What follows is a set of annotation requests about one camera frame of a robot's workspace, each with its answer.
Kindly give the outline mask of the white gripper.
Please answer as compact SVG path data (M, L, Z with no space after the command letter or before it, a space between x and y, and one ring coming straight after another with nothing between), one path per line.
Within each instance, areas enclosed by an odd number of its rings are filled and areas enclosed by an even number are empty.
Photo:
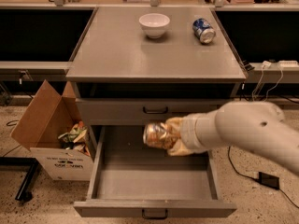
M188 156L206 152L219 144L215 113L196 113L184 118L173 117L165 124L167 130L179 132L181 140L167 150L169 156Z

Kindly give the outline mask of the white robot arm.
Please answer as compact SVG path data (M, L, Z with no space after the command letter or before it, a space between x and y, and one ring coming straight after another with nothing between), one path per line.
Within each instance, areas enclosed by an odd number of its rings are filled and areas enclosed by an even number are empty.
M182 118L171 156L236 146L299 175L299 132L284 122L283 111L268 102L230 102L208 113Z

